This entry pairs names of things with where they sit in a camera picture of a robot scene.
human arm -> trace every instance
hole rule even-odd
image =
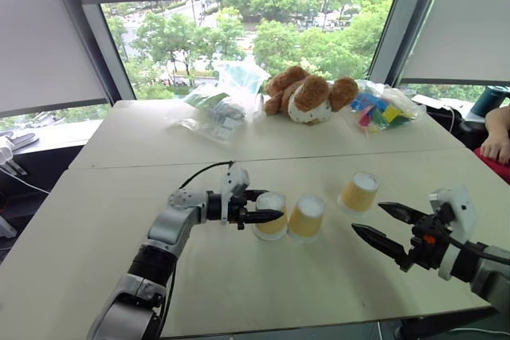
[[[481,155],[505,165],[510,162],[510,106],[499,107],[485,116],[488,138],[481,145]]]

black cable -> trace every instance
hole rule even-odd
[[[495,255],[487,254],[482,251],[474,250],[471,248],[466,248],[465,244],[462,244],[458,240],[453,239],[451,236],[447,236],[447,238],[448,238],[449,243],[453,244],[455,247],[459,248],[460,250],[466,250],[466,251],[473,252],[476,256],[478,256],[479,258],[482,258],[482,259],[492,260],[496,263],[510,265],[510,259],[505,259],[500,256],[495,256]]]
[[[161,333],[163,332],[163,328],[165,327],[165,323],[167,322],[168,311],[170,310],[170,301],[172,300],[172,295],[174,294],[174,285],[175,285],[175,274],[177,273],[177,264],[175,264],[174,272],[172,273],[172,281],[170,282],[170,291],[167,295],[167,305],[161,308],[163,310],[163,316],[161,317],[161,323],[159,324],[158,334],[156,335],[156,339],[161,338]]]
[[[213,167],[216,167],[216,166],[221,166],[221,165],[228,165],[229,167],[231,167],[233,165],[233,161],[225,161],[225,162],[216,162],[216,163],[213,163],[212,165],[209,165],[209,166],[206,166],[204,167],[203,169],[197,171],[195,174],[193,174],[191,177],[189,177],[186,181],[184,181],[184,183],[181,185],[181,187],[179,187],[179,189],[182,189],[186,186],[188,186],[188,184],[193,181],[193,179],[198,176],[199,174],[203,173],[204,171],[208,170],[208,169],[211,169]]]

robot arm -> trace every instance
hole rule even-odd
[[[207,220],[261,223],[281,217],[282,212],[248,212],[245,205],[266,190],[247,190],[248,174],[236,165],[222,184],[220,194],[179,189],[168,198],[167,207],[155,219],[127,274],[108,298],[88,332],[88,340],[154,340],[162,318],[156,314],[167,295],[167,282],[174,272],[190,231]]]
[[[370,246],[395,260],[407,272],[413,264],[438,268],[442,279],[451,276],[470,283],[471,291],[498,311],[510,307],[510,252],[483,243],[469,242],[476,212],[464,186],[442,189],[429,197],[434,214],[424,214],[395,202],[379,203],[393,218],[413,225],[412,249],[366,225],[352,225]]]

floor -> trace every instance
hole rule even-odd
[[[231,334],[206,336],[194,340],[394,340],[394,332],[400,326],[398,321],[380,323],[350,324],[344,326],[323,326],[300,328],[295,330],[275,330],[248,334]],[[468,328],[481,328],[510,332],[510,318],[495,315],[487,319],[473,322]],[[510,338],[504,334],[486,334],[472,331],[454,331],[433,336],[432,340],[498,340]]]

brown teddy bear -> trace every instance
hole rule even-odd
[[[350,104],[358,94],[358,85],[352,78],[342,77],[330,87],[324,78],[294,66],[274,76],[265,91],[271,96],[264,104],[267,115],[282,111],[292,121],[313,125]]]

